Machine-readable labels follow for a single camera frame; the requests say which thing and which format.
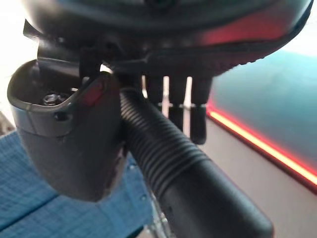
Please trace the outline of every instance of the red led strip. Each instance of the red led strip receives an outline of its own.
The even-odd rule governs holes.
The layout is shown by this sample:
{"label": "red led strip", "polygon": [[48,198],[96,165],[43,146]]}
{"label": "red led strip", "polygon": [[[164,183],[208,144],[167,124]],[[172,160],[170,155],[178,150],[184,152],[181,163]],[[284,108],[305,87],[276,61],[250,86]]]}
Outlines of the red led strip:
{"label": "red led strip", "polygon": [[275,158],[282,164],[286,165],[287,167],[299,173],[301,176],[303,176],[313,184],[317,185],[317,176],[308,169],[306,169],[306,166],[300,165],[294,159],[290,158],[290,156],[287,156],[285,155],[285,153],[276,150],[274,147],[264,142],[262,138],[256,136],[255,133],[251,133],[251,130],[244,129],[246,128],[245,126],[239,126],[237,123],[233,122],[233,120],[230,120],[228,116],[226,116],[221,111],[217,110],[216,107],[213,107],[211,102],[209,102],[209,105],[207,107],[207,113],[214,120],[225,125],[227,128],[239,134],[250,143],[254,144],[255,146],[270,154],[273,158]]}

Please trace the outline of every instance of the gray surface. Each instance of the gray surface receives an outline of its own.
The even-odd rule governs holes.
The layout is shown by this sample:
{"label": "gray surface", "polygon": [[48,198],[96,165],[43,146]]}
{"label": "gray surface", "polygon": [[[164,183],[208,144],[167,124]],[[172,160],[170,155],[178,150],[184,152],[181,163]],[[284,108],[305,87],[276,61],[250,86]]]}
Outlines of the gray surface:
{"label": "gray surface", "polygon": [[276,238],[316,238],[316,196],[211,122],[202,149],[274,223]]}

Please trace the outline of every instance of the ribbed hose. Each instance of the ribbed hose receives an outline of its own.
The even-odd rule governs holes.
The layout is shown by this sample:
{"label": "ribbed hose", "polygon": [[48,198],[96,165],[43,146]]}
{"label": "ribbed hose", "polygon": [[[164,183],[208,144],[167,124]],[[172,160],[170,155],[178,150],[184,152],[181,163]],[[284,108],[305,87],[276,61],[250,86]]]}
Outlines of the ribbed hose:
{"label": "ribbed hose", "polygon": [[121,115],[128,148],[158,199],[185,169],[210,160],[136,91],[121,91]]}
{"label": "ribbed hose", "polygon": [[178,238],[271,238],[269,219],[140,92],[120,93],[128,149]]}

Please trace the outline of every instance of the teal surface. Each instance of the teal surface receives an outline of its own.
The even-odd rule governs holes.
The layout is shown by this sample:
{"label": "teal surface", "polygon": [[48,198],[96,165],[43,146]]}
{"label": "teal surface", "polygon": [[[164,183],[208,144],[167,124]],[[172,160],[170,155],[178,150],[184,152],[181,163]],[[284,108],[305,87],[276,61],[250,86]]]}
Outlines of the teal surface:
{"label": "teal surface", "polygon": [[278,51],[214,81],[215,104],[317,170],[317,57]]}
{"label": "teal surface", "polygon": [[16,133],[0,139],[1,238],[127,238],[151,224],[143,176],[128,158],[115,191],[99,203],[56,194],[37,174]]}

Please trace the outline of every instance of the blue towel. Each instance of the blue towel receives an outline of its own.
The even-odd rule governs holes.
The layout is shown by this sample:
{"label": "blue towel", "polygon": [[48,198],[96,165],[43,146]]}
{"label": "blue towel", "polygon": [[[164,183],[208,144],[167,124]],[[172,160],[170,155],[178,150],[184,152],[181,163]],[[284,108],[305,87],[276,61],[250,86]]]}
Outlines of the blue towel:
{"label": "blue towel", "polygon": [[130,156],[117,189],[99,203],[57,194],[38,175],[17,134],[0,139],[1,238],[126,238],[152,222],[143,176]]}

